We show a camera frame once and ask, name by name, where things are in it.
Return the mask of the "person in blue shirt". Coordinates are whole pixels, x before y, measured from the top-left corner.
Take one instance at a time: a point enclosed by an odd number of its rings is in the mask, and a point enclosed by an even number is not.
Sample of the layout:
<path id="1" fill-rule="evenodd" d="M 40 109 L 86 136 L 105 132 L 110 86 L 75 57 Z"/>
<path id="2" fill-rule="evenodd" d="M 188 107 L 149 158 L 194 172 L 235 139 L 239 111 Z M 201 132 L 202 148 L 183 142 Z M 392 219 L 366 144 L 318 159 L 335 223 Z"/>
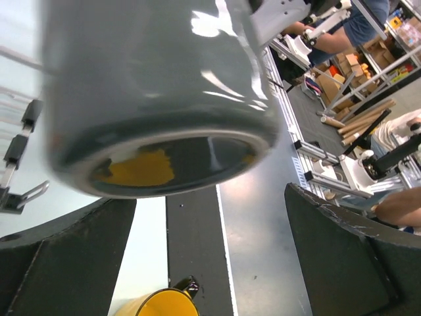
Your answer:
<path id="1" fill-rule="evenodd" d="M 364 2 L 383 26 L 390 10 L 389 1 L 374 0 Z M 313 25 L 304 25 L 302 22 L 295 22 L 288 26 L 282 32 L 282 35 L 302 35 L 306 29 L 314 30 L 314 27 L 319 25 L 320 22 L 315 22 Z M 369 21 L 365 19 L 363 14 L 353 4 L 351 15 L 348 19 L 342 21 L 340 24 L 336 24 L 328 33 L 321 35 L 317 39 L 316 45 L 308 55 L 309 61 L 312 66 L 317 66 L 338 53 L 369 42 L 377 35 L 377 32 Z"/>

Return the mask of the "shelf with cardboard boxes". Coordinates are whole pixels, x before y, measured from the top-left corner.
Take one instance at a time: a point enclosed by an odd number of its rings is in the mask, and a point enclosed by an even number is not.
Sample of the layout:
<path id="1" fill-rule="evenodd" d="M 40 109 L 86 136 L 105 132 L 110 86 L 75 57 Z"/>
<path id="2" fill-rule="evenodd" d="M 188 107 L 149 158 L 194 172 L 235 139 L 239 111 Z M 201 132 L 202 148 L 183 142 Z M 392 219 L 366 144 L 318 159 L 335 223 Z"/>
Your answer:
<path id="1" fill-rule="evenodd" d="M 386 20 L 386 38 L 337 54 L 312 69 L 326 115 L 362 105 L 420 77 L 420 20 L 399 8 Z"/>

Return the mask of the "person forearm at right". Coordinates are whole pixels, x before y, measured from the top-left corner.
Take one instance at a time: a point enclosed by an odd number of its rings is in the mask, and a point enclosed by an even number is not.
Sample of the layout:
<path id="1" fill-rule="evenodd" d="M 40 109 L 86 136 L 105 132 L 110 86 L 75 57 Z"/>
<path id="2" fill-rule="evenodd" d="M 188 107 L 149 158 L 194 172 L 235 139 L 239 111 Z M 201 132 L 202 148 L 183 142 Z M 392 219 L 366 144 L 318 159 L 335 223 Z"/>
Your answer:
<path id="1" fill-rule="evenodd" d="M 381 222 L 420 236 L 420 187 L 389 194 L 371 211 Z"/>

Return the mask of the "dark grey mug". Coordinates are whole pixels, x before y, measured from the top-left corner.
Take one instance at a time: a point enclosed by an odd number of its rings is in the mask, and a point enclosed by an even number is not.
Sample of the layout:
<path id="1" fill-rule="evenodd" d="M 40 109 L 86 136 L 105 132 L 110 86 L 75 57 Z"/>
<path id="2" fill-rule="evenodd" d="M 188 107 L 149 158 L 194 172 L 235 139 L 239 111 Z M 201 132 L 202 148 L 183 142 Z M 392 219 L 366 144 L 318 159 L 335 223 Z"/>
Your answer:
<path id="1" fill-rule="evenodd" d="M 246 1 L 42 1 L 47 163 L 99 197 L 197 190 L 276 145 Z"/>

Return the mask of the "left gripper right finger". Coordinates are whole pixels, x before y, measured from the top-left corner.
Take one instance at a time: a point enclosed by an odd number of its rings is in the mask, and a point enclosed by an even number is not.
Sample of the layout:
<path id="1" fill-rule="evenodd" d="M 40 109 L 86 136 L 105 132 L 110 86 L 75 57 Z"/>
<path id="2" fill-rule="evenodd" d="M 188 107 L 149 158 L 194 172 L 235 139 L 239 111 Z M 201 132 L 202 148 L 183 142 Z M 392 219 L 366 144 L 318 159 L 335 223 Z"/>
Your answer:
<path id="1" fill-rule="evenodd" d="M 420 237 L 289 183 L 287 216 L 313 315 L 419 315 Z"/>

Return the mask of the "cardboard tubes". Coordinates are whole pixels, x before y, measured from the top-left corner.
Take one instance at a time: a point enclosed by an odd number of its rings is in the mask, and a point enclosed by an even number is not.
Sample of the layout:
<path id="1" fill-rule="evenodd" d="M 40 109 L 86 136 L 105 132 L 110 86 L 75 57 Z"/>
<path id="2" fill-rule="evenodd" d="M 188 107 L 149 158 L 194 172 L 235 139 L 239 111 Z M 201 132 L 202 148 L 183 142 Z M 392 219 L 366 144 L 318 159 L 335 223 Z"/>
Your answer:
<path id="1" fill-rule="evenodd" d="M 346 146 L 361 136 L 386 109 L 391 109 L 395 105 L 396 101 L 394 99 L 388 99 L 374 109 L 369 109 L 353 116 L 346 122 L 340 122 L 339 120 L 327 116 L 322 116 L 320 122 L 334 127 L 342 138 L 341 145 Z"/>

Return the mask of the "yellow mug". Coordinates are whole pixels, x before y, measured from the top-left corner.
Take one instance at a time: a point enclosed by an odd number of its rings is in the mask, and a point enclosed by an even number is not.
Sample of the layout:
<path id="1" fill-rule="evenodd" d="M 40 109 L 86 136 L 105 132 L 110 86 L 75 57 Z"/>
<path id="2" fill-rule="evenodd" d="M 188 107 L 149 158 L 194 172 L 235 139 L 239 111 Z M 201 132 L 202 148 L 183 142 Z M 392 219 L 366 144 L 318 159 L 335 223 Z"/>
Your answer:
<path id="1" fill-rule="evenodd" d="M 175 286 L 163 288 L 125 303 L 116 316 L 198 316 L 200 315 L 193 299 L 200 285 L 190 275 Z"/>

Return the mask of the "aluminium frame rail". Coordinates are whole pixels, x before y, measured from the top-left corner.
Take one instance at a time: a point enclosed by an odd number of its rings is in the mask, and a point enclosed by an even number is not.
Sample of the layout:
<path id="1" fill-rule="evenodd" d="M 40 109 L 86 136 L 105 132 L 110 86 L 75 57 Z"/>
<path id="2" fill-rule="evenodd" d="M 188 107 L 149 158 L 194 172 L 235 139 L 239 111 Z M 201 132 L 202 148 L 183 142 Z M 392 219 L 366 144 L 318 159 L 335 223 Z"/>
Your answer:
<path id="1" fill-rule="evenodd" d="M 280 105 L 287 133 L 292 141 L 288 148 L 293 151 L 292 158 L 299 185 L 323 199 L 328 192 L 335 194 L 336 198 L 343 195 L 364 199 L 373 196 L 369 187 L 349 182 L 351 171 L 347 170 L 344 156 L 338 157 L 314 143 L 305 141 L 269 48 L 264 49 L 263 60 L 270 79 L 271 91 Z"/>

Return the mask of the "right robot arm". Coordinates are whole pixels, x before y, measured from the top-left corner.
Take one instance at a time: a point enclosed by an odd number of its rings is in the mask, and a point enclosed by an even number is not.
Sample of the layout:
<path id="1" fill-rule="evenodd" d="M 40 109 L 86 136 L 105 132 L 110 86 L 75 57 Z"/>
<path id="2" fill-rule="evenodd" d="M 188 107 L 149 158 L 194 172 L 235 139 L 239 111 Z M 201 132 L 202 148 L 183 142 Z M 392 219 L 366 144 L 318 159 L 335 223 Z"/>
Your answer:
<path id="1" fill-rule="evenodd" d="M 259 46 L 266 47 L 285 28 L 307 17 L 312 1 L 249 0 L 251 21 Z"/>

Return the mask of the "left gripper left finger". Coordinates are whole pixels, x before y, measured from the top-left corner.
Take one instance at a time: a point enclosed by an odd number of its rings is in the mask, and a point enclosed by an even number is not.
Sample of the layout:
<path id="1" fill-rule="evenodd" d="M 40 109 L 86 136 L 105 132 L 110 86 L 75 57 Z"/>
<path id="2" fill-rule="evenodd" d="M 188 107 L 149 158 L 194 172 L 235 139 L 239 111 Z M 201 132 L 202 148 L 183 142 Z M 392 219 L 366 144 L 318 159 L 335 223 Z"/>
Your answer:
<path id="1" fill-rule="evenodd" d="M 1 238 L 2 315 L 107 315 L 136 209 L 100 199 Z"/>

